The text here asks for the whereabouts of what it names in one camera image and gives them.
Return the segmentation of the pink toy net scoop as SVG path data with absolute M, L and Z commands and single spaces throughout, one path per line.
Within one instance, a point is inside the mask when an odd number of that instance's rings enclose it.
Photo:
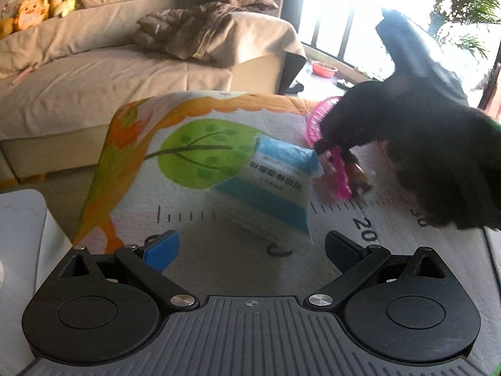
M 339 99 L 340 97 L 330 97 L 318 102 L 307 116 L 305 139 L 310 146 L 313 147 L 315 144 L 321 142 L 320 122 L 338 103 Z M 352 197 L 352 190 L 349 185 L 346 166 L 341 157 L 340 148 L 329 146 L 323 154 L 334 170 L 335 196 L 340 200 L 349 200 Z

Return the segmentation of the blue white plastic bag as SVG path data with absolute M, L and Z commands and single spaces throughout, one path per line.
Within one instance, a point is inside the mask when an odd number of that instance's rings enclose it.
M 312 182 L 322 175 L 314 150 L 258 135 L 242 169 L 213 185 L 208 196 L 235 224 L 285 247 L 306 248 L 313 244 Z

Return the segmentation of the red plastic basin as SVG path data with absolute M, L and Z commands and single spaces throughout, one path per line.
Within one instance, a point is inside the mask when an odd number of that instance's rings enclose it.
M 335 66 L 323 63 L 321 61 L 314 60 L 311 65 L 313 74 L 323 78 L 331 79 L 338 72 L 338 69 Z

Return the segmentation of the colourful ruler play mat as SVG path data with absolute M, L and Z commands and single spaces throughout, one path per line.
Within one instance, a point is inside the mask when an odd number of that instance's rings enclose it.
M 434 227 L 396 181 L 385 147 L 356 150 L 371 190 L 335 194 L 334 172 L 304 138 L 313 103 L 236 92 L 175 92 L 124 105 L 111 120 L 75 242 L 95 254 L 173 230 L 168 276 L 199 298 L 304 297 L 336 270 L 336 230 L 393 252 L 434 248 L 482 319 L 470 359 L 500 369 L 500 235 Z

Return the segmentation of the white pot bamboo plant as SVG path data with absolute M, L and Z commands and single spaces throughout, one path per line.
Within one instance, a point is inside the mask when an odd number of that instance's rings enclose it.
M 484 43 L 471 32 L 470 25 L 498 25 L 500 0 L 434 0 L 428 34 L 442 48 L 454 46 L 474 58 L 488 57 Z

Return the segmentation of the brown jacket on sofa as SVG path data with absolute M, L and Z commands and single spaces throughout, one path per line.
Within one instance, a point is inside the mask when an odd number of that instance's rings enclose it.
M 139 19 L 133 39 L 148 51 L 200 60 L 230 14 L 268 14 L 278 8 L 274 0 L 212 0 L 190 8 L 166 8 Z

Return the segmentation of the beige sofa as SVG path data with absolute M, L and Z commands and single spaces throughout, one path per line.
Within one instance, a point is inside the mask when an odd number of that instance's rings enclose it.
M 130 0 L 83 8 L 1 41 L 1 185 L 95 165 L 124 104 L 177 91 L 283 93 L 306 61 L 295 28 L 233 13 L 200 60 L 134 43 L 137 21 L 197 0 Z

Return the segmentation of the yellow duck plush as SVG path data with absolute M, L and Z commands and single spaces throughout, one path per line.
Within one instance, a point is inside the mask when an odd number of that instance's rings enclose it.
M 48 17 L 48 0 L 11 1 L 1 10 L 1 39 L 39 25 Z

